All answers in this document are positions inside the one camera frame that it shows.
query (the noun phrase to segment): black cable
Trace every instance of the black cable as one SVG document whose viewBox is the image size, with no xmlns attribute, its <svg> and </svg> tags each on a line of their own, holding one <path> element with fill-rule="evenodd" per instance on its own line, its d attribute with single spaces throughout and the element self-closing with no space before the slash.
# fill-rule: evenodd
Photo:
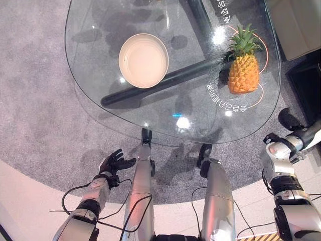
<svg viewBox="0 0 321 241">
<path fill-rule="evenodd" d="M 199 234 L 201 233 L 200 223 L 199 223 L 199 217 L 197 216 L 197 212 L 196 212 L 196 210 L 195 210 L 195 208 L 194 208 L 194 205 L 193 205 L 193 195 L 194 195 L 194 192 L 196 192 L 196 191 L 199 190 L 199 189 L 203 189 L 203 188 L 207 188 L 207 187 L 198 187 L 198 188 L 196 188 L 196 189 L 192 192 L 192 201 L 191 201 L 191 203 L 192 203 L 192 208 L 193 208 L 194 213 L 195 213 L 195 215 L 196 215 L 197 228 L 198 228 L 198 230 L 199 230 Z"/>
<path fill-rule="evenodd" d="M 132 184 L 132 182 L 131 182 L 130 179 L 125 179 L 125 180 L 123 180 L 122 182 L 128 181 L 128 180 L 129 180 L 130 183 Z M 74 188 L 68 190 L 68 191 L 64 194 L 64 196 L 63 196 L 62 199 L 61 199 L 61 205 L 62 205 L 62 208 L 64 209 L 63 211 L 64 211 L 65 213 L 67 213 L 68 215 L 70 215 L 70 212 L 66 209 L 66 206 L 65 206 L 65 198 L 66 198 L 66 196 L 67 196 L 70 192 L 72 192 L 72 191 L 74 191 L 74 190 L 76 190 L 76 189 L 88 187 L 88 186 L 90 185 L 90 183 L 88 183 L 88 184 L 86 184 L 86 185 L 74 187 Z M 105 225 L 105 226 L 109 226 L 109 227 L 113 227 L 113 228 L 115 228 L 115 229 L 118 229 L 118 230 L 122 231 L 122 236 L 123 236 L 123 233 L 124 233 L 124 232 L 136 232 L 136 231 L 139 229 L 139 227 L 140 227 L 140 225 L 141 225 L 141 223 L 142 223 L 142 220 L 143 220 L 143 218 L 144 218 L 144 216 L 145 216 L 145 213 L 146 213 L 146 211 L 147 211 L 147 208 L 149 207 L 150 202 L 151 202 L 151 200 L 152 200 L 152 195 L 151 195 L 150 193 L 147 193 L 147 194 L 149 194 L 149 195 L 146 196 L 146 197 L 143 197 L 143 198 L 139 199 L 139 200 L 134 204 L 134 206 L 132 207 L 132 209 L 131 209 L 131 211 L 130 211 L 130 213 L 129 213 L 129 215 L 128 215 L 128 218 L 127 218 L 127 220 L 126 220 L 126 222 L 125 222 L 124 228 L 120 228 L 120 227 L 117 227 L 117 226 L 114 226 L 114 225 L 111 225 L 111 224 L 108 224 L 108 223 L 100 222 L 99 220 L 98 220 L 97 222 L 98 222 L 99 224 L 102 224 L 102 225 Z M 140 220 L 137 228 L 135 228 L 134 230 L 126 230 L 125 227 L 126 227 L 128 221 L 129 221 L 129 218 L 130 218 L 131 214 L 133 213 L 135 207 L 137 206 L 137 204 L 138 204 L 139 202 L 141 202 L 141 201 L 149 198 L 149 197 L 150 197 L 150 200 L 149 200 L 149 202 L 148 202 L 148 204 L 147 204 L 147 206 L 146 206 L 146 208 L 145 208 L 145 210 L 144 210 L 144 213 L 143 213 L 143 215 L 142 215 L 142 217 L 141 217 L 141 220 Z"/>
<path fill-rule="evenodd" d="M 311 201 L 317 200 L 317 199 L 319 199 L 319 198 L 321 198 L 321 196 L 316 197 L 316 198 L 312 199 Z"/>
<path fill-rule="evenodd" d="M 260 224 L 260 225 L 255 225 L 255 226 L 251 226 L 251 228 L 254 228 L 254 227 L 262 227 L 262 226 L 266 226 L 266 225 L 270 225 L 270 224 L 273 224 L 274 222 L 269 222 L 269 223 L 265 223 L 265 224 Z M 243 229 L 242 231 L 240 231 L 237 236 L 239 236 L 242 232 L 246 231 L 250 229 L 249 227 L 248 228 L 245 228 Z"/>
<path fill-rule="evenodd" d="M 149 202 L 148 202 L 148 204 L 147 204 L 147 206 L 146 206 L 146 208 L 145 208 L 145 210 L 144 210 L 144 213 L 142 214 L 142 217 L 141 217 L 141 219 L 140 219 L 140 222 L 139 222 L 139 224 L 138 224 L 138 226 L 137 226 L 137 228 L 136 228 L 136 230 L 138 230 L 138 228 L 139 228 L 139 226 L 140 226 L 140 224 L 141 224 L 141 222 L 142 222 L 142 220 L 143 220 L 143 218 L 144 218 L 144 216 L 145 216 L 145 213 L 146 213 L 146 211 L 147 211 L 147 208 L 148 208 L 148 206 L 149 206 L 149 204 L 150 204 L 150 202 L 151 202 L 151 200 L 152 200 L 152 195 L 151 195 L 151 194 L 150 194 L 149 196 L 146 196 L 146 197 L 143 197 L 143 198 L 139 199 L 139 200 L 135 203 L 135 205 L 132 207 L 132 209 L 131 209 L 131 211 L 130 211 L 127 219 L 126 219 L 126 222 L 125 222 L 125 224 L 124 224 L 124 227 L 123 227 L 123 230 L 122 230 L 122 232 L 121 232 L 119 241 L 122 240 L 122 237 L 123 237 L 123 235 L 124 235 L 124 233 L 125 233 L 125 228 L 126 228 L 128 222 L 129 222 L 129 218 L 130 218 L 132 212 L 134 211 L 136 205 L 137 205 L 140 201 L 142 201 L 142 200 L 144 200 L 144 199 L 146 199 L 146 198 L 148 198 L 148 197 L 150 197 L 150 200 L 149 200 Z"/>
<path fill-rule="evenodd" d="M 61 205 L 62 205 L 62 208 L 63 210 L 65 211 L 66 214 L 70 215 L 70 212 L 66 209 L 66 206 L 65 206 L 65 198 L 66 196 L 68 195 L 68 193 L 76 190 L 76 189 L 80 189 L 80 188 L 84 188 L 84 187 L 88 187 L 90 183 L 87 183 L 86 185 L 82 185 L 82 186 L 79 186 L 79 187 L 74 187 L 74 188 L 71 188 L 70 190 L 68 190 L 62 197 L 61 199 Z"/>
<path fill-rule="evenodd" d="M 237 203 L 236 203 L 235 200 L 234 200 L 234 202 L 235 202 L 237 208 L 239 209 L 240 214 L 241 214 L 242 218 L 244 219 L 245 223 L 247 224 L 247 226 L 249 227 L 249 229 L 252 231 L 252 233 L 253 233 L 253 238 L 254 238 L 254 241 L 255 241 L 255 234 L 254 234 L 254 231 L 253 231 L 252 227 L 248 224 L 248 222 L 246 221 L 245 217 L 243 216 L 243 213 L 241 212 L 241 209 L 240 209 L 239 205 L 237 205 Z"/>
<path fill-rule="evenodd" d="M 129 195 L 130 195 L 130 191 L 131 191 L 131 187 L 132 187 L 132 181 L 131 181 L 130 179 L 122 180 L 122 181 L 120 182 L 120 184 L 123 183 L 123 182 L 125 182 L 125 181 L 129 181 L 129 182 L 130 182 L 130 189 L 129 189 L 129 192 L 128 192 L 128 194 L 127 194 L 127 196 L 126 196 L 126 199 L 125 199 L 125 201 L 123 202 L 122 206 L 120 207 L 120 209 L 119 209 L 117 212 L 115 212 L 115 213 L 113 213 L 113 214 L 110 214 L 110 215 L 108 215 L 108 216 L 105 216 L 105 217 L 101 217 L 101 218 L 99 218 L 99 220 L 106 219 L 106 218 L 111 217 L 111 216 L 113 216 L 113 215 L 115 215 L 115 214 L 118 214 L 118 213 L 121 211 L 122 207 L 124 207 L 124 205 L 125 205 L 128 197 L 129 197 Z"/>
<path fill-rule="evenodd" d="M 118 229 L 118 230 L 123 231 L 123 232 L 136 232 L 136 231 L 139 229 L 139 227 L 140 227 L 140 225 L 141 225 L 141 223 L 142 223 L 142 220 L 143 220 L 143 218 L 144 218 L 144 216 L 145 216 L 145 213 L 146 213 L 146 211 L 147 211 L 148 206 L 150 205 L 150 202 L 151 202 L 151 200 L 152 200 L 152 195 L 148 195 L 148 196 L 146 196 L 146 197 L 143 197 L 143 198 L 139 199 L 139 200 L 134 204 L 134 206 L 133 206 L 133 208 L 131 209 L 131 211 L 130 211 L 130 213 L 129 213 L 129 216 L 128 216 L 126 222 L 125 222 L 124 227 L 126 227 L 128 221 L 129 221 L 129 218 L 130 218 L 132 212 L 134 211 L 136 205 L 137 205 L 140 201 L 143 201 L 144 199 L 149 198 L 149 197 L 150 197 L 150 200 L 149 200 L 149 202 L 148 202 L 148 204 L 147 204 L 147 206 L 146 206 L 146 208 L 145 208 L 145 210 L 144 210 L 144 213 L 143 213 L 143 215 L 142 215 L 142 217 L 141 217 L 141 220 L 140 220 L 137 228 L 135 228 L 135 229 L 133 229 L 133 230 L 126 230 L 125 228 L 117 227 L 117 226 L 114 226 L 114 225 L 111 225 L 111 224 L 108 224 L 108 223 L 104 223 L 104 222 L 101 222 L 101 221 L 98 221 L 98 223 L 100 223 L 100 224 L 102 224 L 102 225 L 105 225 L 105 226 L 108 226 L 108 227 L 113 227 L 113 228 Z"/>
<path fill-rule="evenodd" d="M 268 185 L 268 183 L 267 183 L 267 180 L 266 180 L 266 178 L 265 178 L 265 175 L 264 175 L 264 168 L 263 168 L 263 170 L 262 170 L 262 179 L 263 179 L 263 183 L 264 183 L 264 185 L 265 185 L 265 187 L 266 187 L 267 191 L 268 191 L 270 194 L 272 194 L 272 195 L 273 195 L 272 189 L 269 187 L 269 185 Z"/>
</svg>

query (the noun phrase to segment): floor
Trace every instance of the floor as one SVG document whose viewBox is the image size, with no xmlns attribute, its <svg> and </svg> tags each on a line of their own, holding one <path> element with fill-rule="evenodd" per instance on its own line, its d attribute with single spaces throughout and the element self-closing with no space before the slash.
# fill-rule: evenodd
<svg viewBox="0 0 321 241">
<path fill-rule="evenodd" d="M 305 160 L 294 165 L 297 176 L 307 193 L 320 193 L 321 159 L 315 159 L 312 150 Z M 0 223 L 13 240 L 51 240 L 59 226 L 67 218 L 61 210 L 63 192 L 27 177 L 3 161 L 0 161 Z M 249 225 L 259 225 L 272 222 L 274 202 L 266 191 L 262 180 L 233 191 L 233 197 L 238 203 Z M 70 195 L 66 199 L 67 209 L 77 206 L 80 197 Z M 314 202 L 321 211 L 321 199 Z M 202 225 L 204 199 L 194 202 Z M 108 203 L 102 215 L 116 212 L 119 203 Z M 247 228 L 239 210 L 234 206 L 236 233 Z M 107 223 L 122 226 L 124 209 L 116 216 L 106 220 Z M 154 206 L 155 232 L 157 234 L 197 235 L 195 214 L 190 202 L 176 204 L 159 204 Z M 120 233 L 109 227 L 98 225 L 100 240 L 117 240 Z M 267 225 L 253 229 L 255 234 L 269 233 L 276 230 L 275 225 Z M 240 237 L 249 236 L 249 231 Z"/>
<path fill-rule="evenodd" d="M 68 4 L 63 0 L 45 4 L 40 0 L 0 3 L 3 33 L 0 35 L 0 222 L 14 240 L 52 237 L 65 216 L 48 211 L 60 209 L 63 192 L 90 181 L 102 158 L 114 150 L 121 147 L 130 157 L 137 154 L 139 146 L 140 128 L 97 107 L 74 82 L 64 50 Z M 264 127 L 240 141 L 213 146 L 212 157 L 222 160 L 233 195 L 253 225 L 272 220 L 273 202 L 260 180 L 262 139 L 270 132 L 288 133 L 277 121 L 279 111 L 285 107 L 290 107 L 294 115 L 305 122 L 285 76 L 303 59 L 282 62 L 281 95 Z M 152 156 L 157 173 L 153 179 L 153 198 L 157 204 L 158 233 L 196 234 L 189 201 L 191 192 L 206 184 L 195 167 L 200 146 L 153 133 Z M 308 192 L 320 192 L 313 185 L 320 181 L 319 169 L 315 167 L 318 158 L 313 151 L 306 162 L 297 164 Z M 123 171 L 121 178 L 131 178 L 133 171 Z M 81 193 L 75 192 L 75 195 L 70 197 L 70 205 L 76 205 Z M 195 196 L 199 214 L 203 197 L 201 191 Z M 112 192 L 108 212 L 116 210 L 124 198 L 123 189 Z M 268 207 L 266 213 L 258 209 L 259 204 Z M 178 210 L 190 217 L 185 219 L 187 222 L 179 222 Z M 168 222 L 160 223 L 164 218 Z M 237 230 L 243 229 L 245 224 L 238 211 L 236 219 Z M 112 218 L 110 222 L 121 225 L 122 217 Z M 258 232 L 272 230 L 275 227 L 271 225 Z M 101 237 L 106 233 L 117 235 L 114 230 L 102 228 Z"/>
</svg>

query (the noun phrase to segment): black table leg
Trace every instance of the black table leg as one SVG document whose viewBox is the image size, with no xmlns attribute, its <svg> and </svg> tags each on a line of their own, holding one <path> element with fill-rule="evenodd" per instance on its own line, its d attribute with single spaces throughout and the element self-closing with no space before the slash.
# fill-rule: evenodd
<svg viewBox="0 0 321 241">
<path fill-rule="evenodd" d="M 199 63 L 192 64 L 185 68 L 176 70 L 165 75 L 164 79 L 156 86 L 148 89 L 141 89 L 132 87 L 130 89 L 122 90 L 114 94 L 103 97 L 100 101 L 103 107 L 108 107 L 116 102 L 129 99 L 138 95 L 149 95 L 160 90 L 175 86 L 190 79 L 196 78 L 205 74 L 210 67 L 217 66 L 223 62 L 223 59 L 217 60 L 203 60 Z"/>
</svg>

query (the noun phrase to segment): glass table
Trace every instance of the glass table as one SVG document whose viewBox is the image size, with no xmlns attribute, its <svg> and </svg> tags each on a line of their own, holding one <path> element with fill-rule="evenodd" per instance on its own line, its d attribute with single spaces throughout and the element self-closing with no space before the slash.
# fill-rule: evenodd
<svg viewBox="0 0 321 241">
<path fill-rule="evenodd" d="M 229 38 L 252 24 L 262 51 L 259 87 L 229 92 Z M 125 81 L 118 54 L 132 35 L 165 44 L 169 69 L 149 89 Z M 272 115 L 280 92 L 280 58 L 265 2 L 258 0 L 71 1 L 65 33 L 71 72 L 83 92 L 106 111 L 143 128 L 200 143 L 251 135 Z"/>
</svg>

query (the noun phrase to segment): gray carpet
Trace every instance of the gray carpet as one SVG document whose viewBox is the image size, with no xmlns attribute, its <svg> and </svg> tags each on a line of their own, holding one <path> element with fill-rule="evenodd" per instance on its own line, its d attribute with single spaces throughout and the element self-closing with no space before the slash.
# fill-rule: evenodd
<svg viewBox="0 0 321 241">
<path fill-rule="evenodd" d="M 99 108 L 75 84 L 64 50 L 68 5 L 63 0 L 0 2 L 0 159 L 62 191 L 90 181 L 100 161 L 117 148 L 135 156 L 140 141 L 139 127 Z M 290 107 L 304 122 L 284 75 L 301 60 L 282 63 L 281 96 L 264 127 L 240 141 L 213 146 L 212 156 L 222 160 L 233 189 L 260 179 L 265 135 L 288 133 L 277 121 L 281 109 Z M 195 167 L 200 146 L 153 133 L 156 204 L 189 201 L 192 190 L 206 184 Z M 132 178 L 133 172 L 119 176 Z M 122 202 L 126 188 L 113 189 L 110 201 Z"/>
</svg>

